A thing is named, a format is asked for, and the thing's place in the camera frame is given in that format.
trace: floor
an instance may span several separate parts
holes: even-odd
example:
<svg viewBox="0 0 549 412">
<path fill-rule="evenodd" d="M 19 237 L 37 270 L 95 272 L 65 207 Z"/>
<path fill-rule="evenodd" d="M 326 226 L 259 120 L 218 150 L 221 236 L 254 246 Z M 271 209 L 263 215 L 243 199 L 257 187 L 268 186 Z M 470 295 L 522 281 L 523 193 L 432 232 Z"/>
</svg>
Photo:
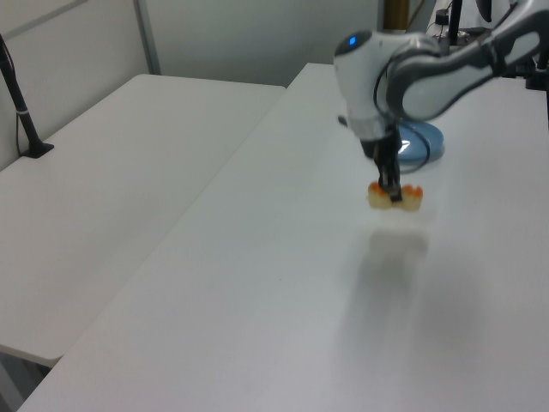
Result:
<svg viewBox="0 0 549 412">
<path fill-rule="evenodd" d="M 16 412 L 49 371 L 0 352 L 0 412 Z"/>
</svg>

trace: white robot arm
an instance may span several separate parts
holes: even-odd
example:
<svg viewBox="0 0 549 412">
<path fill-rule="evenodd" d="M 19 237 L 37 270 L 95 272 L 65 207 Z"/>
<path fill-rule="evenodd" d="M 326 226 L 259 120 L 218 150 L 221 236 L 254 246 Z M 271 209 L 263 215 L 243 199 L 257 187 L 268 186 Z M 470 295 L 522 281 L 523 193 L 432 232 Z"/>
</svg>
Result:
<svg viewBox="0 0 549 412">
<path fill-rule="evenodd" d="M 509 67 L 549 51 L 549 0 L 522 1 L 489 35 L 449 56 L 425 34 L 359 32 L 335 51 L 347 125 L 379 169 L 380 186 L 401 200 L 401 119 L 426 121 Z"/>
</svg>

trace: black stand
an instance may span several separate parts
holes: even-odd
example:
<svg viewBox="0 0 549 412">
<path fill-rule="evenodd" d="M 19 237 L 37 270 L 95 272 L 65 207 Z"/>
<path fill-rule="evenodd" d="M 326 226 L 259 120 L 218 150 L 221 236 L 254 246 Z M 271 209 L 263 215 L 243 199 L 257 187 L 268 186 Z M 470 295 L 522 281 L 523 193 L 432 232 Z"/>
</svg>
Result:
<svg viewBox="0 0 549 412">
<path fill-rule="evenodd" d="M 463 0 L 452 2 L 452 13 L 449 15 L 448 39 L 449 45 L 457 45 L 457 33 L 460 28 Z"/>
<path fill-rule="evenodd" d="M 549 73 L 547 73 L 547 61 L 549 60 L 549 51 L 540 53 L 535 70 L 530 77 L 526 79 L 526 88 L 528 90 L 541 90 L 549 93 Z"/>
<path fill-rule="evenodd" d="M 26 157 L 31 157 L 33 159 L 38 159 L 39 157 L 42 157 L 50 150 L 52 150 L 53 145 L 42 142 L 39 139 L 38 134 L 36 133 L 33 120 L 31 119 L 31 115 L 29 114 L 27 109 L 27 104 L 23 99 L 21 89 L 19 88 L 19 84 L 17 84 L 17 79 L 15 78 L 15 71 L 9 59 L 8 49 L 6 47 L 6 44 L 3 42 L 1 34 L 0 70 L 2 71 L 3 78 L 6 81 L 6 85 L 8 86 L 9 94 L 11 94 L 11 99 L 14 101 L 17 115 L 21 120 L 21 124 L 23 125 L 25 132 L 27 133 L 28 151 L 26 151 L 22 155 Z"/>
</svg>

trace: white table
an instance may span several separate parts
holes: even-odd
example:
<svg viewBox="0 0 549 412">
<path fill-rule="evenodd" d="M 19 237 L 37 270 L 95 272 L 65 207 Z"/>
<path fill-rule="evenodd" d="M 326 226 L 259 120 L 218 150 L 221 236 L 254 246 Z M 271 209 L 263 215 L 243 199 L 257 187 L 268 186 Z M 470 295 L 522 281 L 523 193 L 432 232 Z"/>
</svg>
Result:
<svg viewBox="0 0 549 412">
<path fill-rule="evenodd" d="M 308 65 L 21 412 L 545 410 L 545 94 L 437 119 L 417 214 L 368 208 L 342 111 Z"/>
<path fill-rule="evenodd" d="M 283 88 L 138 76 L 0 173 L 0 351 L 55 364 Z"/>
</svg>

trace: orange object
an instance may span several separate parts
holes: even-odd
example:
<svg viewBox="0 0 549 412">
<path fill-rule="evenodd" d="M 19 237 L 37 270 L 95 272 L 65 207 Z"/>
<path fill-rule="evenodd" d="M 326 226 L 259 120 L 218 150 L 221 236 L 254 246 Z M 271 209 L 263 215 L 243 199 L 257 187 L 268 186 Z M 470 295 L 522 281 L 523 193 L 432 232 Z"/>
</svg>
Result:
<svg viewBox="0 0 549 412">
<path fill-rule="evenodd" d="M 373 209 L 399 208 L 408 212 L 415 212 L 421 207 L 423 189 L 404 185 L 401 188 L 402 200 L 391 201 L 390 196 L 379 186 L 378 182 L 372 182 L 368 187 L 368 203 Z"/>
</svg>

